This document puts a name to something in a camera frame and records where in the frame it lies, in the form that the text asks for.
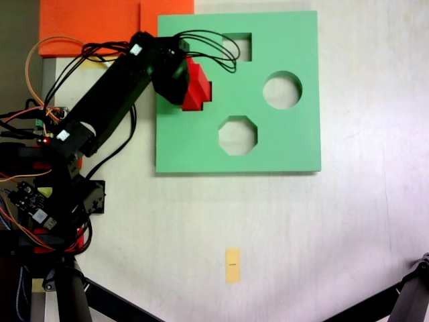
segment black metal leg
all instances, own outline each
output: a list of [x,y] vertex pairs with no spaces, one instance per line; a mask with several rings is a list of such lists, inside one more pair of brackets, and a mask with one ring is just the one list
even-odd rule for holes
[[428,304],[428,277],[417,274],[404,284],[388,322],[423,322]]
[[92,322],[82,274],[78,270],[67,266],[58,267],[55,287],[60,322]]
[[86,282],[88,283],[86,298],[89,306],[112,320],[116,322],[163,322],[96,282],[89,279]]
[[397,283],[354,307],[327,319],[325,322],[376,322],[388,316],[399,297],[398,290],[402,284]]

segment circular hole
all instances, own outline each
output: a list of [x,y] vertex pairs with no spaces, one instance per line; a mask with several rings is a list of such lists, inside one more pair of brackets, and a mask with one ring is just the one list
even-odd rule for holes
[[275,109],[289,109],[298,103],[301,96],[301,82],[291,72],[275,72],[263,87],[263,98]]

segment white label sticker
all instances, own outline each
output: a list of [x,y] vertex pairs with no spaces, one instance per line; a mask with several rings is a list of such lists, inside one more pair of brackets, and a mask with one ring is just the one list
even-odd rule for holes
[[56,220],[55,220],[54,218],[50,217],[50,218],[45,222],[45,224],[43,225],[43,227],[45,227],[45,228],[47,228],[47,229],[51,230],[52,228],[54,228],[54,227],[55,227],[55,225],[56,225]]
[[45,213],[43,210],[39,209],[36,211],[36,213],[34,213],[33,219],[36,220],[38,223],[42,223],[43,220],[45,220],[47,216],[48,216],[47,213]]
[[132,49],[129,51],[130,54],[133,54],[135,56],[137,56],[138,54],[140,54],[141,52],[141,47],[137,44],[135,44]]
[[61,140],[61,141],[65,141],[66,138],[68,138],[70,136],[70,133],[68,133],[65,129],[63,129],[57,136],[56,138]]

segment octagonal hole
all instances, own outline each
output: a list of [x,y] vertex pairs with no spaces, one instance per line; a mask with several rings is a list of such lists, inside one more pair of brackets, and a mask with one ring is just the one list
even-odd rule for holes
[[219,127],[219,145],[230,156],[245,156],[257,144],[257,127],[245,116],[230,116]]
[[302,84],[295,74],[282,70],[268,77],[262,93],[275,109],[289,109],[301,99]]

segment yellow sticky note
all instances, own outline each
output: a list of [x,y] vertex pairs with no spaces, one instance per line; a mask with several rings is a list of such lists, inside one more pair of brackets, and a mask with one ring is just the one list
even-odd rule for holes
[[225,260],[227,265],[227,284],[240,282],[240,250],[238,248],[227,248]]
[[40,187],[38,188],[38,191],[42,193],[43,196],[45,196],[46,198],[49,198],[52,195],[52,187],[49,186]]

